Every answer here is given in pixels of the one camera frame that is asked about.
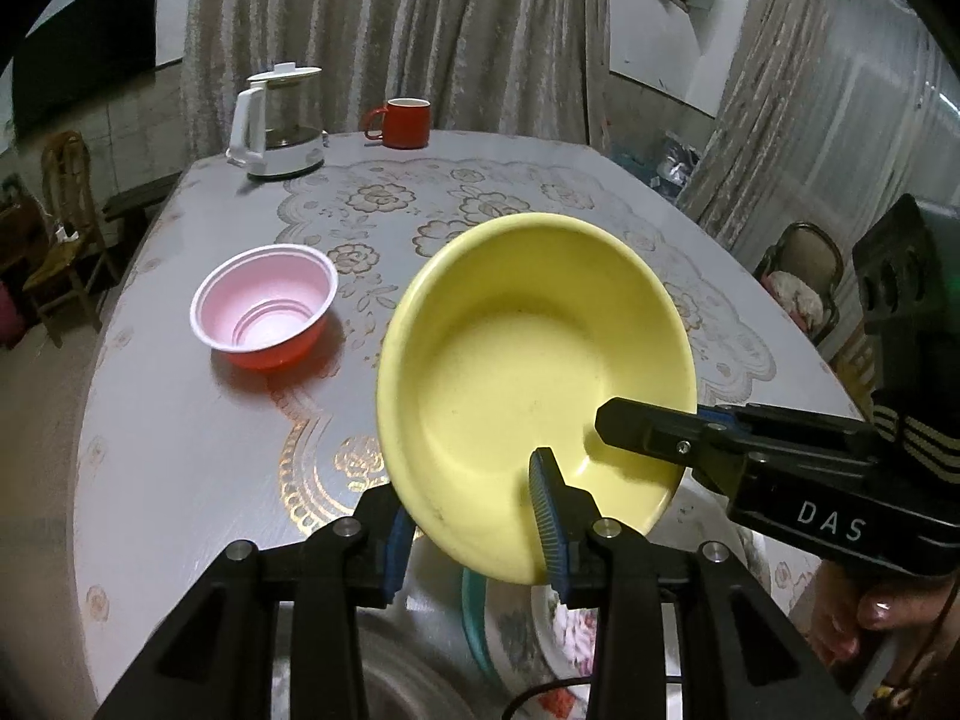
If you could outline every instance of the floor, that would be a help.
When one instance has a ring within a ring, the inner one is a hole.
[[[74,442],[97,334],[75,302],[56,318],[62,348],[42,326],[13,350],[0,347],[0,716],[17,720],[88,720],[96,707],[68,549]]]

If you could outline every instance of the pink bowl rim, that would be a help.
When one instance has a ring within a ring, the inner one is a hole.
[[[210,338],[210,336],[203,331],[203,328],[200,327],[199,318],[200,303],[202,303],[206,298],[206,295],[210,291],[211,285],[227,271],[231,271],[254,255],[270,251],[288,252],[291,254],[305,254],[323,266],[323,269],[326,271],[330,282],[330,292],[326,296],[326,300],[323,302],[323,305],[320,306],[320,309],[318,309],[318,311],[315,312],[315,314],[313,314],[313,316],[310,317],[307,322],[304,322],[304,326],[301,327],[301,329],[296,331],[296,333],[291,333],[286,338],[281,338],[279,341],[271,341],[270,343],[261,344],[261,346],[237,346],[233,343],[219,343],[219,341],[214,341],[213,338]],[[296,338],[296,336],[299,336],[299,334],[304,332],[304,330],[318,322],[330,308],[330,304],[333,303],[333,298],[337,293],[338,286],[339,274],[337,274],[336,266],[333,265],[333,262],[330,261],[328,256],[321,251],[315,250],[313,247],[306,247],[306,245],[301,244],[269,244],[265,247],[251,248],[250,250],[242,251],[239,254],[230,257],[226,262],[216,266],[213,271],[210,271],[210,275],[203,279],[203,283],[198,286],[197,291],[193,295],[193,300],[190,301],[190,328],[193,330],[193,334],[200,341],[205,343],[211,349],[216,349],[217,351],[229,352],[230,354],[247,354],[248,352],[260,352],[264,349],[272,349],[280,346],[282,343],[287,343],[287,341],[290,341],[290,338]]]

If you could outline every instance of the black cable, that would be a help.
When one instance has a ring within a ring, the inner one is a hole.
[[[913,656],[913,661],[910,661],[910,665],[907,667],[907,670],[904,671],[904,675],[896,683],[897,688],[907,688],[910,685],[910,679],[913,677],[913,672],[917,670],[917,666],[920,665],[920,661],[926,654],[928,654],[930,647],[933,646],[934,640],[936,640],[940,630],[942,627],[944,627],[944,622],[946,622],[947,615],[953,608],[953,602],[956,601],[957,591],[959,590],[960,574],[957,574],[957,576],[953,579],[953,586],[950,588],[949,595],[947,595],[947,600],[944,602],[944,608],[940,610],[940,613],[937,615],[937,619],[934,620],[933,627],[930,628],[929,633],[926,635],[926,640],[923,642],[923,647],[920,647],[920,649],[917,650],[917,654]]]
[[[679,676],[667,675],[666,683],[668,685],[680,685],[683,683],[683,679]],[[551,690],[556,690],[557,688],[570,688],[571,685],[589,685],[589,677],[569,677],[565,680],[553,680],[552,683],[544,683],[543,685],[534,685],[532,688],[524,690],[520,695],[515,696],[515,698],[507,704],[507,709],[503,710],[503,714],[500,716],[500,720],[512,720],[512,717],[517,714],[517,709],[520,709],[524,704],[526,704],[534,696],[539,696],[541,693],[549,693]]]

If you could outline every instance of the pink bowl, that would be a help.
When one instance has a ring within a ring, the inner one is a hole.
[[[337,293],[337,269],[325,254],[275,244],[237,254],[193,296],[190,326],[239,367],[273,370],[301,360],[320,338]]]

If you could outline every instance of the black screen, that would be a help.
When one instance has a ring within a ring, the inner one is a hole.
[[[157,63],[157,0],[75,0],[13,54],[18,137]]]

